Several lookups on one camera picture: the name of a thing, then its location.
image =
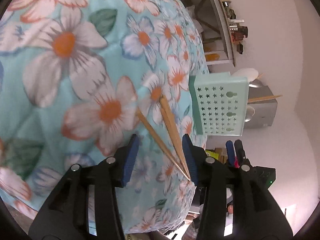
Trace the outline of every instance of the white wall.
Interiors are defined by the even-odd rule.
[[[283,94],[272,127],[245,130],[244,149],[252,165],[276,168],[270,192],[280,207],[297,204],[296,233],[318,202],[314,154],[304,126],[294,113],[303,67],[300,20],[294,0],[231,0],[237,18],[244,19],[249,36],[244,54],[236,54],[237,67],[214,66],[231,73],[244,67],[265,73],[262,81],[274,94]],[[223,146],[226,137],[211,137],[207,148]]]
[[[310,0],[294,0],[300,19],[303,41],[301,89],[295,111],[305,126],[315,154],[320,181],[320,91],[319,44],[320,17]]]

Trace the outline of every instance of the keyhole-shaped hole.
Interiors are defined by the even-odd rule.
[[[227,116],[228,116],[228,117],[235,116],[235,115],[236,115],[236,113],[227,112]]]
[[[237,93],[234,93],[234,92],[231,92],[231,91],[229,91],[229,92],[226,93],[226,96],[227,96],[228,98],[235,97],[236,95],[237,95]]]

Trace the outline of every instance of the green leaf print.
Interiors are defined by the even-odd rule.
[[[184,111],[183,116],[188,115],[188,114],[189,114],[189,111],[190,111],[190,105],[189,105],[188,108]]]
[[[160,199],[155,204],[155,209],[163,209],[167,199]]]
[[[89,21],[96,27],[97,32],[102,36],[106,36],[111,32],[116,22],[118,11],[115,9],[101,9],[92,13]]]
[[[5,145],[1,166],[10,167],[25,180],[39,161],[44,145],[31,140],[12,139]]]

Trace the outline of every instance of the wooden skewer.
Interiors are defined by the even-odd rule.
[[[160,105],[162,107],[161,114],[164,119],[165,126],[167,127],[170,139],[172,141],[173,147],[176,150],[176,153],[180,159],[182,167],[184,171],[187,173],[188,177],[190,178],[189,169],[187,166],[187,162],[183,153],[182,149],[182,142],[180,139],[180,135],[176,126],[176,122],[174,120],[174,115],[171,112],[168,100],[165,96],[160,98]]]
[[[162,141],[162,139],[160,138],[160,136],[156,133],[156,131],[153,129],[153,127],[151,126],[151,124],[148,122],[148,120],[145,118],[145,116],[143,115],[143,113],[141,113],[140,109],[137,109],[136,112],[137,117],[139,118],[139,120],[143,123],[144,127],[148,130],[148,132],[150,133],[150,135],[153,137],[153,139],[155,140],[155,142],[158,144],[158,146],[160,147],[160,149],[164,152],[164,154],[168,157],[168,159],[177,167],[177,169],[188,179],[190,180],[190,178],[186,175],[186,173],[183,171],[183,169],[180,167],[180,165],[178,164],[178,162],[176,161],[176,159],[174,158],[174,156],[172,155],[172,153],[170,152],[170,150],[167,148],[167,146],[165,145],[165,143]]]
[[[248,103],[254,103],[254,102],[260,102],[260,101],[266,101],[266,100],[272,100],[275,98],[282,97],[282,95],[277,96],[265,96],[265,97],[259,97],[259,98],[250,98],[248,99]]]

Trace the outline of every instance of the blue gripper pad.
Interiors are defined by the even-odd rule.
[[[122,184],[125,187],[127,183],[131,179],[134,163],[137,158],[139,150],[139,137],[135,134],[132,135],[129,144],[127,145],[127,159],[124,162],[123,167],[123,177],[122,177]]]
[[[193,144],[190,140],[190,137],[189,135],[185,134],[182,137],[182,149],[183,149],[184,156],[186,158],[191,181],[197,186],[198,185],[198,168],[191,153],[192,148],[193,148]]]

